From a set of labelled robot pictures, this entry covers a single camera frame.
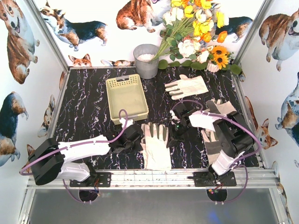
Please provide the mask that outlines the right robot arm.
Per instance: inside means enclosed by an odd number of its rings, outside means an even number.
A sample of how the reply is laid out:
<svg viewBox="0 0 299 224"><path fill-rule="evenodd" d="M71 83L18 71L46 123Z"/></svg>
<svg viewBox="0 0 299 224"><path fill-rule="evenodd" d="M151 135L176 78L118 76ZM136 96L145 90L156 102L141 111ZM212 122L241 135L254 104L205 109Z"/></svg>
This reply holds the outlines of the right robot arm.
<svg viewBox="0 0 299 224"><path fill-rule="evenodd" d="M223 176L237 164L245 151L254 143L254 135L231 102L206 101L206 110L189 109L184 102L172 110L167 146L185 140L185 133L200 128L209 162L209 175Z"/></svg>

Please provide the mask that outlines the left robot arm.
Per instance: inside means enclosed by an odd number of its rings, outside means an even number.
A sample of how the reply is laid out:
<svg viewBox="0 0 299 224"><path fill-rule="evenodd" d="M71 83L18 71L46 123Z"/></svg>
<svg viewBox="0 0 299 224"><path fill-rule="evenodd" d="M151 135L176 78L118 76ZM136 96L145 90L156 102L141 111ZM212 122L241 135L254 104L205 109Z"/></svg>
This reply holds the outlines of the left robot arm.
<svg viewBox="0 0 299 224"><path fill-rule="evenodd" d="M119 133L109 131L76 142L57 142L49 138L28 156L27 168L31 169L37 186L56 179L76 181L86 187L94 186L100 178L92 164L76 161L98 155L139 152L143 137L142 128L130 124Z"/></svg>

